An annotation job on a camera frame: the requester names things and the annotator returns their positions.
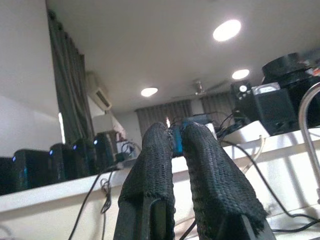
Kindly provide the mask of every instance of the wall-mounted air conditioner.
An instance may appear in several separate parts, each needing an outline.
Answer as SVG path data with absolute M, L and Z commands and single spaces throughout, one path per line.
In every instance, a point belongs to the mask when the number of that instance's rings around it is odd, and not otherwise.
M 108 98 L 107 90 L 98 80 L 94 72 L 86 72 L 87 94 L 103 111 L 108 111 L 112 104 Z

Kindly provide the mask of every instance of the ceiling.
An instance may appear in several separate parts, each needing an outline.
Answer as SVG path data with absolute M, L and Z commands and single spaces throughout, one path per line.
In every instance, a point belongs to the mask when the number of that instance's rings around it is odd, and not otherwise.
M 113 111 L 172 102 L 247 68 L 254 84 L 261 67 L 292 52 L 320 47 L 318 0 L 48 0 L 65 30 L 108 89 Z M 235 38 L 213 30 L 241 21 Z M 142 89 L 157 87 L 150 98 Z

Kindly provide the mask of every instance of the dark curtain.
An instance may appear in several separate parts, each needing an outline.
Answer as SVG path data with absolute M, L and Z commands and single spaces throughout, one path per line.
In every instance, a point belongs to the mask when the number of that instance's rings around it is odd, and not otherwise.
M 140 131 L 143 136 L 154 123 L 166 124 L 167 118 L 173 123 L 177 118 L 192 116 L 191 101 L 176 101 L 167 104 L 150 106 L 136 110 L 139 119 Z
M 202 97 L 201 103 L 204 113 L 211 113 L 211 119 L 215 125 L 220 125 L 235 108 L 235 102 L 229 92 Z
M 94 136 L 85 83 L 85 58 L 64 32 L 53 11 L 48 24 L 59 111 L 62 114 L 66 143 Z

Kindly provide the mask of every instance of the wall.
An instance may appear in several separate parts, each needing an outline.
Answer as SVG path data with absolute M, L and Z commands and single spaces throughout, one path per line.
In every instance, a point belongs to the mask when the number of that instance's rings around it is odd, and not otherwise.
M 0 1 L 0 156 L 61 142 L 45 0 Z
M 137 113 L 135 111 L 130 111 L 122 114 L 117 114 L 115 118 L 119 121 L 119 123 L 126 131 L 126 138 L 141 147 L 142 137 Z
M 62 141 L 56 117 L 4 96 L 0 96 L 0 103 L 0 156 L 11 157 L 22 148 L 48 151 Z

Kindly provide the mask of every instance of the metal rod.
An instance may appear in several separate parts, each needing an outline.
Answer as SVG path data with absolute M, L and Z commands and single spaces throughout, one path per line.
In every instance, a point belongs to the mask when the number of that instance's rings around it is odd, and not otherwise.
M 299 127 L 302 132 L 304 144 L 311 160 L 312 169 L 317 181 L 318 203 L 320 204 L 320 164 L 318 161 L 315 146 L 308 131 L 308 108 L 312 99 L 320 92 L 320 82 L 316 83 L 304 94 L 299 107 Z

